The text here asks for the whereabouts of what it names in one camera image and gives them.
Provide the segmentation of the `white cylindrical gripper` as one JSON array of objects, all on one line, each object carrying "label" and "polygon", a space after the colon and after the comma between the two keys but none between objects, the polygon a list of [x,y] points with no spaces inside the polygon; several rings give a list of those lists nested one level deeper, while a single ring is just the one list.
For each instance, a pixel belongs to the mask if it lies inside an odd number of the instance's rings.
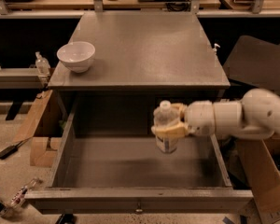
[{"label": "white cylindrical gripper", "polygon": [[151,131],[159,138],[176,139],[187,136],[209,136],[215,133],[215,115],[210,101],[194,102],[188,107],[182,103],[172,103],[171,107],[178,111],[179,117],[185,122],[173,126],[152,126]]}]

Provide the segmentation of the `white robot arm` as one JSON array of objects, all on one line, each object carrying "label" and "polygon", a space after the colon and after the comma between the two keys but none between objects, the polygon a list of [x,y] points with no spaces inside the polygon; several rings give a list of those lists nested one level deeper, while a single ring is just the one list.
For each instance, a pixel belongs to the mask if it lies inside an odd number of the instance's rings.
[{"label": "white robot arm", "polygon": [[169,139],[212,134],[217,138],[267,139],[275,133],[280,135],[280,96],[252,89],[237,101],[190,105],[163,101],[154,111],[151,131]]}]

